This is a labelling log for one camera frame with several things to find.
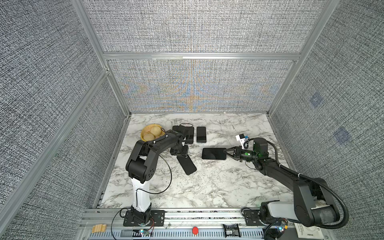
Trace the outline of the black phone front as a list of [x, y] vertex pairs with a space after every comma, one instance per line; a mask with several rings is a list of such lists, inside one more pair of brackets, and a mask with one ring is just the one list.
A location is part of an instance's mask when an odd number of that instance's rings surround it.
[[203, 148], [203, 160], [226, 160], [227, 154], [225, 148]]

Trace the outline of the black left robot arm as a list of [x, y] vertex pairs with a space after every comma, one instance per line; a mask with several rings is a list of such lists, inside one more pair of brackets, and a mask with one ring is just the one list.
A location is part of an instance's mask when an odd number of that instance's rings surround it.
[[177, 157], [186, 175], [189, 176], [197, 171], [189, 156], [189, 146], [185, 143], [189, 136], [189, 131], [180, 127], [177, 131], [166, 131], [163, 136], [155, 140], [136, 142], [126, 164], [126, 171], [129, 173], [134, 187], [133, 212], [145, 214], [150, 211], [152, 206], [150, 195], [165, 192], [165, 190], [161, 192], [150, 192], [149, 190], [150, 180], [156, 172], [158, 159], [164, 151], [169, 150], [172, 156]]

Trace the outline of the black phone case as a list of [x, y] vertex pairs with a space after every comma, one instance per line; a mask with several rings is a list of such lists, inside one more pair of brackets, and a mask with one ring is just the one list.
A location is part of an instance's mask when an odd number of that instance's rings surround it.
[[185, 139], [185, 144], [193, 144], [194, 143], [194, 133], [195, 133], [195, 128], [194, 127], [186, 127], [187, 130], [187, 135]]
[[181, 165], [187, 176], [197, 171], [195, 164], [188, 155], [186, 155], [185, 157], [177, 156], [177, 160], [179, 161], [179, 164]]

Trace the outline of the light blue phone case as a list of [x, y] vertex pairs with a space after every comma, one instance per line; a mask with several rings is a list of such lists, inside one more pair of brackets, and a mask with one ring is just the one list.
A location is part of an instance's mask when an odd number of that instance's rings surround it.
[[197, 143], [207, 142], [207, 131], [206, 127], [197, 127]]

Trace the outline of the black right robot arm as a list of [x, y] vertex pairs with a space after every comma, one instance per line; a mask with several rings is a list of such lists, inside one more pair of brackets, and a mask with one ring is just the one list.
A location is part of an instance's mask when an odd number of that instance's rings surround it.
[[239, 162], [252, 163], [264, 176], [275, 179], [293, 192], [292, 202], [263, 202], [259, 218], [264, 224], [288, 220], [305, 227], [340, 229], [350, 218], [344, 201], [321, 178], [311, 178], [287, 168], [279, 158], [269, 156], [269, 147], [277, 147], [263, 138], [254, 138], [252, 150], [241, 146], [226, 149], [227, 156]]

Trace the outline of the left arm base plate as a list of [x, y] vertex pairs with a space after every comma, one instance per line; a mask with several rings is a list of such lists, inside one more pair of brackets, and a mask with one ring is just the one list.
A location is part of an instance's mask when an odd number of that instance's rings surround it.
[[124, 227], [163, 227], [165, 221], [165, 211], [147, 210], [138, 212], [135, 209], [126, 211], [123, 226]]

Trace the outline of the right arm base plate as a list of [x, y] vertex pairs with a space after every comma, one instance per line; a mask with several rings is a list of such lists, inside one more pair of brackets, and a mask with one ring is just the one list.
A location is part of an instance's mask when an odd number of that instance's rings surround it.
[[246, 221], [247, 226], [268, 226], [272, 224], [274, 220], [278, 218], [273, 217], [267, 210], [262, 209], [250, 209], [243, 208], [241, 209], [241, 214]]

